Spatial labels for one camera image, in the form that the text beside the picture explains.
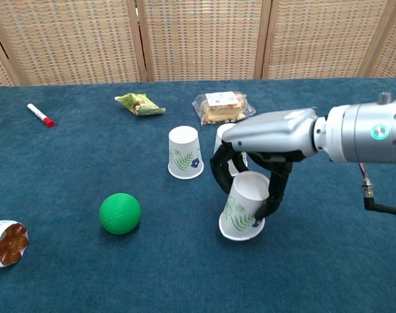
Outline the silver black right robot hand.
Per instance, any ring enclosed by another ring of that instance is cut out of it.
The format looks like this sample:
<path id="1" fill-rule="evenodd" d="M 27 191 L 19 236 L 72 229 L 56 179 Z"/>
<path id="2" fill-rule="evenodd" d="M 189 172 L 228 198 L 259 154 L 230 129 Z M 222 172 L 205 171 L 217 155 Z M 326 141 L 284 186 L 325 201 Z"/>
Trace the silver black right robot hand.
<path id="1" fill-rule="evenodd" d="M 211 157 L 212 174 L 228 193 L 233 178 L 228 169 L 231 160 L 239 173 L 248 171 L 242 153 L 271 172 L 269 195 L 254 218 L 272 215 L 282 202 L 293 163 L 317 153 L 313 128 L 318 116 L 311 108 L 262 113 L 249 117 L 225 131 L 221 144 Z"/>

